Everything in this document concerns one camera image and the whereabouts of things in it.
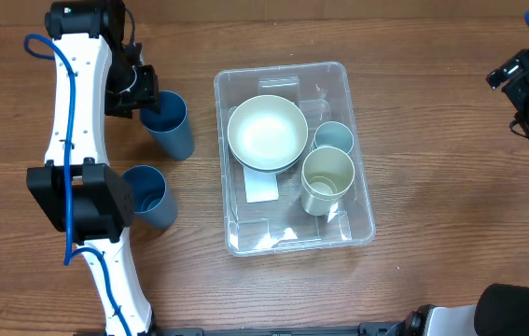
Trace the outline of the cream bowl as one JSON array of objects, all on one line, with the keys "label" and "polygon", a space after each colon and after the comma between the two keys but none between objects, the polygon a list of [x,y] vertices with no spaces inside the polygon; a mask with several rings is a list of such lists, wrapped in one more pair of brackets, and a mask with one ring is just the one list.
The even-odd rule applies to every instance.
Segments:
[{"label": "cream bowl", "polygon": [[277,95],[259,95],[231,114],[227,139],[232,151],[304,151],[309,126],[300,108]]}]

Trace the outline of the blue bowl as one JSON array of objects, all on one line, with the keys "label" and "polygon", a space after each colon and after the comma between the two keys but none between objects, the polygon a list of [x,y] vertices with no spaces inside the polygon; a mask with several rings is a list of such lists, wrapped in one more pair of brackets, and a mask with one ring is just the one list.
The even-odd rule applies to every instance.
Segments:
[{"label": "blue bowl", "polygon": [[260,173],[282,173],[295,165],[304,151],[232,151],[245,168]]}]

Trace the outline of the small grey cup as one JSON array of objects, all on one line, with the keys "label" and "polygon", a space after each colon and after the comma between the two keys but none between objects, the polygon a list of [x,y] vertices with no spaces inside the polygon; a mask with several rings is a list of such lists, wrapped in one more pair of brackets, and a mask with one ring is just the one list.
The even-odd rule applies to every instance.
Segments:
[{"label": "small grey cup", "polygon": [[354,144],[354,135],[346,125],[337,121],[327,121],[315,130],[310,150],[313,151],[319,147],[335,147],[349,154]]}]

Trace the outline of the tall cream cup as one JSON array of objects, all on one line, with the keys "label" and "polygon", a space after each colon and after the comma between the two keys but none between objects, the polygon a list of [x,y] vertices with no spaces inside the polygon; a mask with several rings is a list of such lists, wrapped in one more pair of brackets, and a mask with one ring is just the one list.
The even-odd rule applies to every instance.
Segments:
[{"label": "tall cream cup", "polygon": [[330,211],[353,185],[355,165],[348,154],[335,147],[319,147],[301,167],[301,206],[312,216]]}]

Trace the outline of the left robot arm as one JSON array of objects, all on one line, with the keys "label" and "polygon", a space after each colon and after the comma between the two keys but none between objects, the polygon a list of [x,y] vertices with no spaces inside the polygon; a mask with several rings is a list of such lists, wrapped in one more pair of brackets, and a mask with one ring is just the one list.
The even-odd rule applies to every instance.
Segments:
[{"label": "left robot arm", "polygon": [[41,166],[26,173],[28,190],[53,227],[65,235],[65,265],[84,258],[104,308],[106,335],[154,335],[150,303],[132,259],[135,202],[114,171],[105,119],[136,109],[160,112],[159,82],[143,47],[125,32],[132,13],[121,0],[55,2],[46,34],[28,34],[50,48],[56,89],[49,145]]}]

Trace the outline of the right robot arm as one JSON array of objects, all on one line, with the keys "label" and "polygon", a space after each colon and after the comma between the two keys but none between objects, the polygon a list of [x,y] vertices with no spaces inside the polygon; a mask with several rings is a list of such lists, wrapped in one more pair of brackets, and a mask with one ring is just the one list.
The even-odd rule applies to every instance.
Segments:
[{"label": "right robot arm", "polygon": [[[516,108],[509,128],[520,126],[529,141],[529,49],[522,49],[490,73],[486,81],[501,88]],[[494,283],[477,303],[455,308],[427,304],[412,311],[388,335],[529,335],[529,286]]]}]

